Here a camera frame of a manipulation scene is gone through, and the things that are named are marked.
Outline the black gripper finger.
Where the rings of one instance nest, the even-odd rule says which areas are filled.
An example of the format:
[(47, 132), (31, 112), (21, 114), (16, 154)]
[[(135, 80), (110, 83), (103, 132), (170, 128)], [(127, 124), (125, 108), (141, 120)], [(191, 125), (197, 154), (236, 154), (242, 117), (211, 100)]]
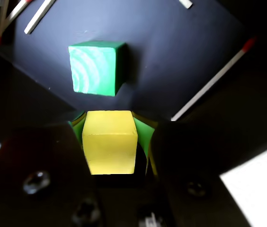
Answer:
[(247, 227), (220, 179), (217, 156), (206, 138), (179, 122), (133, 115), (138, 140), (163, 190), (155, 215), (167, 227)]
[(0, 148), (0, 227), (98, 227), (100, 207), (69, 122), (18, 130)]

